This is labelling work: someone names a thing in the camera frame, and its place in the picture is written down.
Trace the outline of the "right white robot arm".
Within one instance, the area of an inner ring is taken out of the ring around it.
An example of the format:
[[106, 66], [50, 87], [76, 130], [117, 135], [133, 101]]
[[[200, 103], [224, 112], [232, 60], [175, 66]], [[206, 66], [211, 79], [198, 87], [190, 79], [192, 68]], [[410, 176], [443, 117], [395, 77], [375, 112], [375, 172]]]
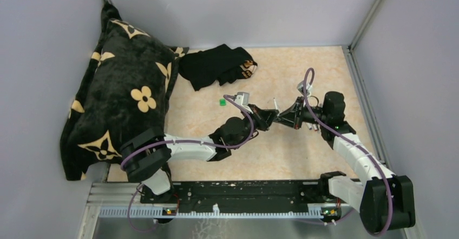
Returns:
[[407, 176], [398, 176], [385, 167], [361, 144], [355, 129], [345, 120], [344, 95], [329, 91], [321, 106], [312, 107], [304, 97], [281, 112], [276, 123], [299, 129], [303, 123], [320, 127], [322, 138], [339, 154], [360, 180], [357, 184], [344, 174], [325, 174], [317, 188], [324, 202], [339, 198], [359, 213], [364, 228], [379, 234], [413, 227], [416, 223], [414, 186]]

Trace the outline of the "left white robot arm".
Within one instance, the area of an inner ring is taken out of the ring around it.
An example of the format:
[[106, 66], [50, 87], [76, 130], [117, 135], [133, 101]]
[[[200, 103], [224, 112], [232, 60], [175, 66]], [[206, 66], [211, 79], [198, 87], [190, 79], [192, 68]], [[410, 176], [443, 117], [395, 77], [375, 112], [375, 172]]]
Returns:
[[242, 147], [256, 131], [267, 131], [279, 111], [260, 109], [254, 104], [241, 110], [244, 118], [231, 117], [217, 130], [203, 138], [181, 138], [150, 128], [122, 146], [121, 168], [129, 182], [147, 187], [161, 203], [173, 198], [171, 176], [165, 166], [169, 161], [221, 161]]

